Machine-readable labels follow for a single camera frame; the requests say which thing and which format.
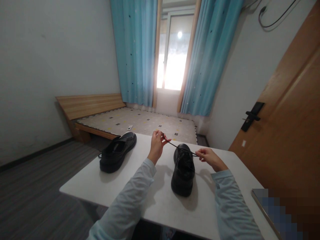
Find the sleeve cuff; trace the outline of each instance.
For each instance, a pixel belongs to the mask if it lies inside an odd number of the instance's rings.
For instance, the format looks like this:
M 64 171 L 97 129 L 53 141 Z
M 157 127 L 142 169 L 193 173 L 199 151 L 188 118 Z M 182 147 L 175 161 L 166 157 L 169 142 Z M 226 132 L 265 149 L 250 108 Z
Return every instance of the sleeve cuff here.
M 156 167 L 154 166 L 153 162 L 151 162 L 151 160 L 149 158 L 146 158 L 144 161 L 143 161 L 144 164 L 146 164 L 150 170 L 151 170 L 151 173 L 152 173 L 152 176 L 154 176 L 157 172 L 157 169 Z
M 232 175 L 232 173 L 231 173 L 231 171 L 229 169 L 211 174 L 211 177 L 212 177 L 213 181 L 216 181 L 216 180 L 221 179 L 221 178 L 232 177 L 232 176 L 233 175 Z

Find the hand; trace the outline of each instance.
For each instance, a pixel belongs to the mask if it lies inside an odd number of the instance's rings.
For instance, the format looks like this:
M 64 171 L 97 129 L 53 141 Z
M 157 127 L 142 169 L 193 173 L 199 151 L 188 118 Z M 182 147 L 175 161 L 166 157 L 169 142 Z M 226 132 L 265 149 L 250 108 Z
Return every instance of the hand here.
M 151 139 L 151 148 L 148 158 L 156 165 L 157 161 L 161 157 L 163 146 L 166 145 L 171 139 L 167 139 L 167 136 L 163 134 L 160 130 L 154 131 Z
M 195 152 L 201 162 L 207 162 L 215 172 L 227 170 L 227 165 L 218 157 L 211 148 L 201 148 Z

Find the black shoelace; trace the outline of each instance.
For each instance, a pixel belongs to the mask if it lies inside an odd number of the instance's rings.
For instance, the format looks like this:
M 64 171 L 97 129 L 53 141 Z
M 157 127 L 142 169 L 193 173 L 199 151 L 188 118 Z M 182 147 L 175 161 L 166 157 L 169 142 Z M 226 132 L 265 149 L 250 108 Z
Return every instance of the black shoelace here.
M 197 155 L 196 155 L 195 153 L 193 153 L 193 152 L 191 152 L 191 151 L 189 151 L 189 150 L 187 150 L 187 149 L 179 148 L 179 147 L 177 147 L 176 145 L 172 144 L 171 142 L 168 142 L 168 143 L 170 143 L 172 146 L 178 148 L 178 149 L 179 149 L 180 151 L 182 151 L 182 152 L 186 152 L 186 153 L 191 154 L 193 157 L 197 157 Z

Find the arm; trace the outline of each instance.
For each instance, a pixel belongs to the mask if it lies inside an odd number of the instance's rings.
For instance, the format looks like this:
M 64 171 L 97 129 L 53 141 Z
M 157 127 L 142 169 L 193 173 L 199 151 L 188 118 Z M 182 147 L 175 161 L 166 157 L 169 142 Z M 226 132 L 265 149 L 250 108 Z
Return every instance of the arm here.
M 263 239 L 228 167 L 210 148 L 200 149 L 196 154 L 216 172 L 211 176 L 216 183 L 215 200 L 221 239 Z
M 162 154 L 163 146 L 167 143 L 164 139 L 171 141 L 161 134 L 160 131 L 153 132 L 148 158 L 144 160 L 102 218 L 92 226 L 88 239 L 131 238 L 156 173 L 155 164 Z

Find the door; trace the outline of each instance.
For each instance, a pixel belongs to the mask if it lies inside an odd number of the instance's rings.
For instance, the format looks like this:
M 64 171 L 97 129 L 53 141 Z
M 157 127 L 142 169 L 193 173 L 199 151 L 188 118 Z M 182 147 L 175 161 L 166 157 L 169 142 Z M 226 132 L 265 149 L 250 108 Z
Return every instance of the door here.
M 229 151 L 304 224 L 298 230 L 311 231 L 320 222 L 320 1 L 258 101 L 261 120 L 240 130 Z

